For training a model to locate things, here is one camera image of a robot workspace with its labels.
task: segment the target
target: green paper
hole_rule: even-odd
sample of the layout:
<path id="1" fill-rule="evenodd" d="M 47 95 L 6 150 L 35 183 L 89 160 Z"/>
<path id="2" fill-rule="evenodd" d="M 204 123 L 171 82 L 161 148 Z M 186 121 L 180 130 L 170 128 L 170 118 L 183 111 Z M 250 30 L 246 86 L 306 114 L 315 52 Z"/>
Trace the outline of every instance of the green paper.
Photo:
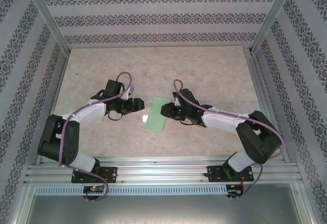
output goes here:
<path id="1" fill-rule="evenodd" d="M 170 103 L 172 100 L 168 98 L 162 98 L 159 96 L 155 96 L 152 102 L 152 107 L 150 110 L 150 114 L 148 116 L 148 120 L 145 123 L 145 129 L 155 132 L 162 132 L 164 128 L 167 117 L 164 117 L 160 114 L 161 107 L 164 104 Z"/>

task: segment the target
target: patterned wallpaper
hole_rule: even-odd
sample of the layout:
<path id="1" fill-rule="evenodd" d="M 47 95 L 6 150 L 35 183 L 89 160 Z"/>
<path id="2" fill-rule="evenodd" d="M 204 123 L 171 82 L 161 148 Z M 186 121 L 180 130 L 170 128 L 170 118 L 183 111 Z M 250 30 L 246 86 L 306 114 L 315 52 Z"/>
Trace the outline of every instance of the patterned wallpaper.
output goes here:
<path id="1" fill-rule="evenodd" d="M 274 0 L 45 0 L 70 48 L 250 47 Z"/>
<path id="2" fill-rule="evenodd" d="M 9 220 L 66 61 L 31 0 L 0 0 L 0 223 Z"/>
<path id="3" fill-rule="evenodd" d="M 326 0 L 286 0 L 256 54 L 318 223 L 327 223 L 326 9 Z"/>

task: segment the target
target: black mounting bracket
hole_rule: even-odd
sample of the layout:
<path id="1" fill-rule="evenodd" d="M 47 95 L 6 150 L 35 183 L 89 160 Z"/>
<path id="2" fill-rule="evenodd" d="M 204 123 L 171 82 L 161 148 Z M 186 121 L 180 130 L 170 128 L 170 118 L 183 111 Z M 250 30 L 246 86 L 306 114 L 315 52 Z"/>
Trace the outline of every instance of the black mounting bracket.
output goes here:
<path id="1" fill-rule="evenodd" d="M 233 179 L 231 179 L 225 174 L 223 165 L 210 165 L 207 167 L 207 173 L 204 176 L 208 177 L 209 182 L 236 182 L 241 181 L 241 176 L 243 176 L 244 182 L 254 181 L 251 166 L 246 167 L 241 172 L 235 172 Z"/>
<path id="2" fill-rule="evenodd" d="M 108 183 L 116 183 L 117 179 L 117 167 L 100 167 L 100 173 L 98 174 L 104 178 Z M 72 175 L 72 183 L 103 183 L 99 178 L 93 177 L 79 171 L 74 170 Z"/>

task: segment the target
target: vented metal panel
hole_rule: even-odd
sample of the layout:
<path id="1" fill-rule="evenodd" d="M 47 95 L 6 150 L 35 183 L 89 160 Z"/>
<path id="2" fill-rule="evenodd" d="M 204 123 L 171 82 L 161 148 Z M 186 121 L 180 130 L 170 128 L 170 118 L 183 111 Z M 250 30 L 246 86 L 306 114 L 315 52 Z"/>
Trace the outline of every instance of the vented metal panel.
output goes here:
<path id="1" fill-rule="evenodd" d="M 74 196 L 83 195 L 84 186 L 38 186 L 37 196 Z M 108 195 L 211 195 L 227 194 L 226 185 L 192 186 L 109 186 Z"/>

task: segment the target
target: beige floor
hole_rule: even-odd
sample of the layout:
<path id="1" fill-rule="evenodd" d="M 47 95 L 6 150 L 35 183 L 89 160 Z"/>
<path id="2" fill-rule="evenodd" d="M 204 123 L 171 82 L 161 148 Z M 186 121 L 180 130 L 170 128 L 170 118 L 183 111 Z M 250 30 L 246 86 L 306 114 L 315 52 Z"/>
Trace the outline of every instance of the beige floor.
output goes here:
<path id="1" fill-rule="evenodd" d="M 144 129 L 142 116 L 149 113 L 153 97 L 172 98 L 175 78 L 201 104 L 236 113 L 259 109 L 241 46 L 101 48 L 72 50 L 55 114 L 85 104 L 122 71 L 132 74 L 132 97 L 143 99 L 146 109 L 116 122 L 107 116 L 92 122 L 81 132 L 79 146 L 90 156 L 213 156 L 240 149 L 236 135 L 219 129 L 183 126 L 171 119 L 162 133 Z M 128 77 L 120 81 L 127 85 Z"/>

